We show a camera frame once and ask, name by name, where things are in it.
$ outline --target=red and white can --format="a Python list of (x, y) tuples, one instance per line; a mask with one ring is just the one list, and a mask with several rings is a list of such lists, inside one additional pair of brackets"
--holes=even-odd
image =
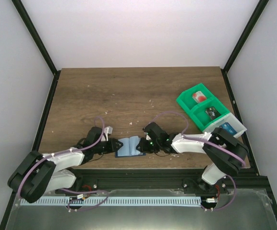
[(198, 92), (195, 92), (193, 95), (192, 95), (192, 98), (197, 102), (197, 103), (201, 103), (203, 101), (205, 101), (207, 98), (206, 96), (201, 92), (201, 91), (198, 91)]

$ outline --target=green box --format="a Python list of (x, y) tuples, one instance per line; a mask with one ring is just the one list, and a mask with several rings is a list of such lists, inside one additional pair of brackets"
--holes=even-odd
[[(192, 95), (197, 91), (201, 91), (206, 96), (207, 100), (197, 103), (192, 98)], [(201, 131), (205, 130), (211, 123), (230, 113), (218, 98), (215, 97), (214, 94), (212, 94), (202, 83), (182, 92), (176, 101)], [(214, 106), (221, 114), (220, 117), (217, 117), (214, 120), (211, 120), (205, 112), (207, 108), (212, 106)]]

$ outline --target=white backdrop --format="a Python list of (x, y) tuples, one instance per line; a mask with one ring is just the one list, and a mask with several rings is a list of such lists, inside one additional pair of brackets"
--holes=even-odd
[(31, 151), (53, 75), (10, 0), (0, 0), (0, 223), (7, 181)]
[(22, 0), (58, 69), (220, 66), (258, 0)]
[(269, 1), (229, 79), (257, 166), (277, 201), (277, 0)]

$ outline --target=black metal frame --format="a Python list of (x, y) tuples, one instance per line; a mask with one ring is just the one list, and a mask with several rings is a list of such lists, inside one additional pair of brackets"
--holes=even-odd
[[(49, 95), (45, 104), (44, 112), (41, 118), (39, 128), (37, 130), (37, 135), (33, 144), (33, 150), (38, 150), (41, 139), (44, 132), (44, 127), (49, 115), (52, 99), (55, 93), (55, 89), (58, 83), (58, 78), (60, 71), (57, 71), (55, 68), (42, 40), (35, 29), (27, 11), (25, 10), (21, 0), (12, 0), (14, 6), (16, 7), (19, 15), (24, 21), (26, 27), (28, 28), (32, 38), (34, 39), (36, 45), (38, 46), (41, 54), (43, 55), (45, 61), (47, 62), (50, 70), (53, 74), (53, 81), (49, 91)], [(227, 76), (228, 71), (230, 70), (233, 62), (236, 60), (237, 55), (239, 54), (241, 48), (245, 44), (250, 32), (252, 31), (254, 25), (256, 24), (259, 16), (263, 12), (263, 9), (266, 7), (268, 0), (260, 0), (256, 9), (254, 10), (249, 22), (247, 23), (243, 33), (241, 34), (233, 52), (231, 53), (224, 69), (222, 69), (222, 76), (233, 106), (235, 116), (242, 122), (240, 112), (235, 101), (229, 79)], [(243, 142), (249, 148), (248, 159), (250, 162), (251, 168), (241, 169), (238, 176), (236, 176), (235, 182), (238, 188), (264, 188), (268, 196), (272, 199), (272, 208), (274, 214), (277, 218), (277, 203), (273, 196), (271, 186), (269, 184), (268, 178), (266, 176), (260, 176), (258, 168), (250, 147), (250, 143), (246, 133), (243, 134)], [(186, 178), (196, 178), (201, 175), (203, 169), (132, 169), (132, 170), (74, 170), (76, 173), (82, 175), (83, 180), (86, 180), (88, 183), (96, 182), (99, 189), (178, 189), (182, 186), (182, 182)], [(228, 180), (225, 182), (227, 188), (232, 188), (233, 185)], [(11, 207), (15, 199), (15, 193), (12, 193), (10, 201), (8, 203), (5, 215), (3, 216), (0, 230), (6, 228), (6, 224), (10, 215)]]

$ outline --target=wooden table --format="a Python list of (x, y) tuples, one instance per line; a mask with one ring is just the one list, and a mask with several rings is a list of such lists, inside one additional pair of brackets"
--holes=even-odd
[[(176, 98), (201, 82), (233, 111), (219, 67), (62, 69), (39, 151), (55, 152), (75, 145), (86, 137), (98, 115), (106, 126), (113, 127), (113, 138), (143, 137), (142, 128), (160, 112), (177, 111), (188, 117)], [(201, 133), (188, 121), (187, 134)], [(167, 133), (185, 127), (177, 115), (165, 115), (156, 122)], [(112, 153), (79, 168), (204, 168), (210, 163), (200, 153), (127, 158), (115, 158)]]

